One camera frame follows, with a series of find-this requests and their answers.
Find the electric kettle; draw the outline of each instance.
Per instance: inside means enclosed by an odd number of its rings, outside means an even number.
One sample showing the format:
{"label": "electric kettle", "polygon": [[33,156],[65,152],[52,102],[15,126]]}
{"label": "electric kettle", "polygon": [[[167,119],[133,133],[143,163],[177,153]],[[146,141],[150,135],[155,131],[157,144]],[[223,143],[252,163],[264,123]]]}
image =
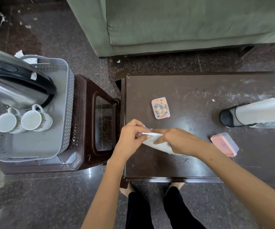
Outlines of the electric kettle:
{"label": "electric kettle", "polygon": [[44,72],[27,62],[0,51],[0,102],[30,110],[33,104],[47,106],[56,86]]}

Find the person's right hand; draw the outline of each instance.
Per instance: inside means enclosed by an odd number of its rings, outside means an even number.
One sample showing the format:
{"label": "person's right hand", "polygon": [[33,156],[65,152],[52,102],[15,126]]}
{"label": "person's right hand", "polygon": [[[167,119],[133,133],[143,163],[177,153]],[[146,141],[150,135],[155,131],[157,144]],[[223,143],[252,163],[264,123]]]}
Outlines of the person's right hand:
{"label": "person's right hand", "polygon": [[160,136],[154,144],[161,144],[167,141],[168,145],[176,154],[196,157],[198,153],[208,150],[212,144],[203,138],[197,137],[179,128],[152,129],[151,131],[163,134],[163,136]]}

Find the gray plastic basket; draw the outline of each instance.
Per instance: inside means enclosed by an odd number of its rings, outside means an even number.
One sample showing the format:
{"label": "gray plastic basket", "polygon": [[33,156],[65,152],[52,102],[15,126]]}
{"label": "gray plastic basket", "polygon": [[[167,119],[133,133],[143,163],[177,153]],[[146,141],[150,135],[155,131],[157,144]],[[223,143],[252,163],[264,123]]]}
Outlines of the gray plastic basket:
{"label": "gray plastic basket", "polygon": [[[57,87],[57,94],[52,102],[44,108],[51,115],[53,125],[49,130],[43,132],[26,131],[18,134],[0,132],[0,161],[2,162],[48,159],[63,152],[69,146],[74,75],[63,59],[49,59],[37,55],[27,55],[20,59],[27,58],[48,61],[48,63],[38,63],[33,66],[47,74]],[[7,106],[0,104],[0,115],[6,111]]]}

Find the sticker on kettle handle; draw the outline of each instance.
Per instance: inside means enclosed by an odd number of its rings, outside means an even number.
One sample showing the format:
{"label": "sticker on kettle handle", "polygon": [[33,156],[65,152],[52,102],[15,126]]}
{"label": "sticker on kettle handle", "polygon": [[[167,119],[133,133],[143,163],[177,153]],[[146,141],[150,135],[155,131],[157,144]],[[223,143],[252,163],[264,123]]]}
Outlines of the sticker on kettle handle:
{"label": "sticker on kettle handle", "polygon": [[37,79],[37,73],[33,71],[32,75],[30,76],[30,79],[36,80]]}

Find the container with colorful candies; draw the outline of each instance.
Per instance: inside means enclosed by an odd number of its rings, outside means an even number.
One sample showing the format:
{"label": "container with colorful candies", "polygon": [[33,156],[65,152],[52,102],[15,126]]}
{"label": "container with colorful candies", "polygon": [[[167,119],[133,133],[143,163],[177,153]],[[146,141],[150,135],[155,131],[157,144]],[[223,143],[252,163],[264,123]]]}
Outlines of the container with colorful candies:
{"label": "container with colorful candies", "polygon": [[152,109],[155,114],[155,118],[163,119],[170,117],[168,104],[165,97],[154,99],[151,101]]}

